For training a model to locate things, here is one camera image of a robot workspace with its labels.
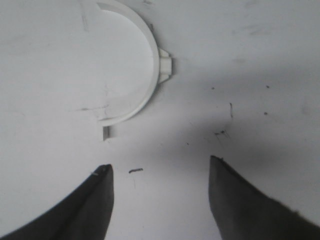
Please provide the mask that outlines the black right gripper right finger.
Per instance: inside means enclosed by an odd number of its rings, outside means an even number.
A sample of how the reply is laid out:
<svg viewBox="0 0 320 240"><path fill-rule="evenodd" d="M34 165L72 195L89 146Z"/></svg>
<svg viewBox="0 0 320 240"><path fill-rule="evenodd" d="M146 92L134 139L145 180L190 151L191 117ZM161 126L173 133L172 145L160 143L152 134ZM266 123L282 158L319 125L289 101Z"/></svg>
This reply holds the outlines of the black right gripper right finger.
<svg viewBox="0 0 320 240"><path fill-rule="evenodd" d="M223 240L318 240L320 228L268 197L212 155L208 199Z"/></svg>

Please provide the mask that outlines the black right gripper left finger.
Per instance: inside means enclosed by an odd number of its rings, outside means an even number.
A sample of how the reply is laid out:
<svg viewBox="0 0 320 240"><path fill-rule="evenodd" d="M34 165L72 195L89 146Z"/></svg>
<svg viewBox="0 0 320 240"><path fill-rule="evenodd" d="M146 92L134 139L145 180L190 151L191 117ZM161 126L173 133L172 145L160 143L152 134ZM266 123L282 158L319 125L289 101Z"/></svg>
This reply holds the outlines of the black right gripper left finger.
<svg viewBox="0 0 320 240"><path fill-rule="evenodd" d="M3 240L103 240L114 206L114 173L100 165L73 192Z"/></svg>

